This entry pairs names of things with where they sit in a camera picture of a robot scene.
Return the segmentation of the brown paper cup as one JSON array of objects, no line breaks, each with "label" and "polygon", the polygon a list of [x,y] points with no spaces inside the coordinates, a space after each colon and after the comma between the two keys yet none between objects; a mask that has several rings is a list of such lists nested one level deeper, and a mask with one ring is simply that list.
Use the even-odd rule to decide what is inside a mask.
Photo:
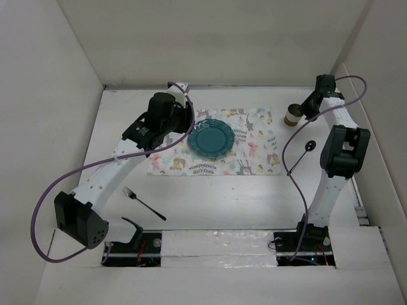
[{"label": "brown paper cup", "polygon": [[284,123],[288,126],[296,126],[303,117],[299,104],[290,104],[284,117]]}]

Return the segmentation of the black spoon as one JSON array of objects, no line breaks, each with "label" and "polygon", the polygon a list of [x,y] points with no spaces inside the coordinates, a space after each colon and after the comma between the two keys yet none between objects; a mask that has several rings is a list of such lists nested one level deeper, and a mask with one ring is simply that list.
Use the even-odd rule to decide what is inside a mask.
[{"label": "black spoon", "polygon": [[317,146],[316,141],[314,140],[309,140],[306,144],[305,144],[305,151],[304,153],[299,157],[298,161],[291,167],[291,169],[288,171],[287,175],[291,175],[292,172],[294,171],[294,169],[298,166],[298,164],[300,163],[300,161],[303,159],[303,157],[306,155],[306,153],[313,151]]}]

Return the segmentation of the teal scalloped plate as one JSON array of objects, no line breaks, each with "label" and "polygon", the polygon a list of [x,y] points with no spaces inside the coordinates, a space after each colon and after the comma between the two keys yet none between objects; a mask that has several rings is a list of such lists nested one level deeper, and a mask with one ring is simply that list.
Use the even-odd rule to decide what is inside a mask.
[{"label": "teal scalloped plate", "polygon": [[199,157],[219,159],[225,157],[235,143],[230,125],[219,119],[198,121],[188,135],[188,147]]}]

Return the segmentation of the floral cloth placemat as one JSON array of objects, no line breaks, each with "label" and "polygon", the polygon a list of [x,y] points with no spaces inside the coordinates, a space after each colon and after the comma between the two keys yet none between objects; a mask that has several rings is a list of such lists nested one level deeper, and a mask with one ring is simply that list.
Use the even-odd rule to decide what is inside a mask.
[{"label": "floral cloth placemat", "polygon": [[204,159],[186,141],[149,157],[150,176],[279,175],[279,149],[271,108],[197,109],[195,121],[219,119],[234,132],[233,149],[220,159]]}]

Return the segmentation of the black fork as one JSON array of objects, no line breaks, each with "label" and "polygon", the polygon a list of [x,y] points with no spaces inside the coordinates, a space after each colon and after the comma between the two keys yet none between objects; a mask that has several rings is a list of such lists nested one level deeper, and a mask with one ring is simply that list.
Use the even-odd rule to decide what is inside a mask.
[{"label": "black fork", "polygon": [[123,188],[123,193],[129,197],[131,200],[136,200],[139,203],[141,203],[142,205],[144,205],[146,208],[148,208],[150,211],[152,211],[156,216],[158,216],[162,221],[166,221],[167,218],[162,215],[161,213],[157,212],[156,210],[154,210],[153,208],[151,208],[149,205],[147,205],[145,202],[143,202],[141,199],[139,199],[137,197],[137,195],[128,187],[124,187]]}]

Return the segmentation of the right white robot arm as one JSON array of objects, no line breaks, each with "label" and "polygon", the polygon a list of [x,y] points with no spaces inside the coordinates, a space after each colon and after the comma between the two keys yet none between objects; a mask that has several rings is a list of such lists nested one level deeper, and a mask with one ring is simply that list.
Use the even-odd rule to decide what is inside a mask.
[{"label": "right white robot arm", "polygon": [[300,111],[309,122],[324,117],[331,128],[321,151],[321,180],[308,212],[297,225],[295,245],[309,250],[321,244],[328,236],[331,212],[341,190],[365,159],[370,131],[360,128],[351,118],[344,97],[336,91],[333,75],[316,77],[315,89],[300,105]]}]

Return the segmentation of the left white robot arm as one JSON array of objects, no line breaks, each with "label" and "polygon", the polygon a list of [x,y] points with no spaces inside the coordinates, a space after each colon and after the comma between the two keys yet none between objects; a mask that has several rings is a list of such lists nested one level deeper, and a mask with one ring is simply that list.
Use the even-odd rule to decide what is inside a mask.
[{"label": "left white robot arm", "polygon": [[57,226],[62,232],[89,250],[104,241],[118,241],[128,252],[140,248],[140,227],[134,221],[126,217],[104,220],[102,211],[137,165],[165,149],[163,142],[168,134],[190,132],[194,111],[188,91],[186,83],[169,82],[165,92],[155,93],[147,111],[123,132],[113,150],[113,159],[98,167],[84,184],[55,197]]}]

